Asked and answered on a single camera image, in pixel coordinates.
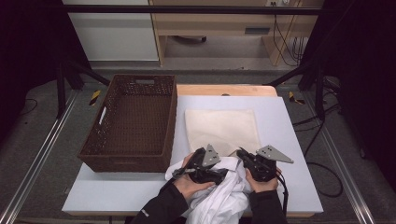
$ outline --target brown wicker basket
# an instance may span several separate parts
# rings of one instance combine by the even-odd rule
[[[78,157],[95,172],[160,172],[175,135],[175,76],[115,75]]]

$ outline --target black jacket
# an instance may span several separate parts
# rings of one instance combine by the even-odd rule
[[[253,224],[288,223],[282,212],[282,206],[276,190],[249,195],[253,213]],[[151,199],[130,222],[130,224],[169,224],[188,209],[183,195],[173,185],[169,185],[157,197]]]

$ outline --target white tabletop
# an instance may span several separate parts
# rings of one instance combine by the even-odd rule
[[[281,97],[178,96],[175,142],[171,164],[190,153],[186,135],[186,109],[253,109],[262,146],[271,145],[294,160],[278,162],[289,190],[288,216],[323,212],[299,142]],[[164,174],[95,173],[82,164],[63,211],[73,216],[136,214],[165,183]],[[283,202],[283,189],[278,194]]]

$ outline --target metal rail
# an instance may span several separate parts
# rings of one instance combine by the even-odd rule
[[[247,14],[247,15],[332,15],[341,10],[320,7],[223,7],[223,6],[111,6],[43,5],[48,10],[70,13],[177,13],[177,14]]]
[[[37,179],[48,155],[50,154],[60,131],[62,130],[67,118],[70,115],[70,111],[73,108],[77,96],[78,91],[72,91],[67,102],[68,107],[64,111],[64,114],[59,119],[55,120],[49,135],[38,151],[35,160],[18,187],[17,192],[14,194],[14,197],[11,199],[11,202],[8,204],[7,208],[1,214],[0,224],[12,224],[17,218],[17,215],[20,212],[24,201],[29,195],[29,192],[32,189],[32,186],[35,183],[35,180]]]
[[[313,103],[314,100],[312,99],[311,95],[304,92],[303,95],[312,113],[316,114]],[[323,143],[325,144],[330,159],[332,160],[332,164],[334,165],[334,169],[340,176],[340,179],[345,188],[346,195],[350,203],[352,204],[352,208],[354,209],[359,222],[361,224],[375,224],[373,215],[371,214],[370,209],[364,201],[363,196],[361,195],[361,191],[356,185],[352,175],[350,174],[346,164],[344,163],[344,160],[339,154],[337,146],[335,145],[328,129],[326,128],[326,124],[322,128],[321,134],[323,137]]]

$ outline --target tripod leg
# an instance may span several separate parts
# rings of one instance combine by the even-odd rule
[[[267,83],[267,84],[262,84],[263,86],[273,86],[276,87],[280,84],[282,84],[283,82],[289,80],[292,77],[298,76],[303,74],[307,69],[309,68],[309,63],[306,64],[302,64],[299,67],[289,71],[286,75],[284,75],[283,77],[277,78],[276,80]]]
[[[323,108],[323,69],[318,67],[317,89],[315,96],[315,110],[320,120],[324,120],[325,113]]]
[[[66,95],[64,92],[64,73],[63,65],[60,63],[59,67],[56,69],[56,84],[58,88],[58,115],[56,119],[59,119],[66,109]]]
[[[311,67],[304,75],[301,77],[300,82],[298,83],[298,87],[301,91],[306,91],[314,84],[315,79],[317,78],[316,72],[317,67]]]
[[[78,71],[74,70],[68,63],[64,66],[64,78],[70,84],[73,90],[82,90],[84,87],[84,82],[78,74]]]
[[[80,72],[82,72],[82,73],[84,73],[84,74],[86,74],[86,75],[88,75],[90,77],[93,77],[94,79],[100,81],[104,85],[106,85],[106,86],[110,85],[110,81],[108,79],[106,79],[106,78],[100,76],[99,74],[93,72],[91,69],[88,69],[88,68],[86,68],[84,66],[81,66],[80,64],[75,63],[73,61],[69,61],[69,64],[73,68],[77,69],[78,71],[80,71]]]

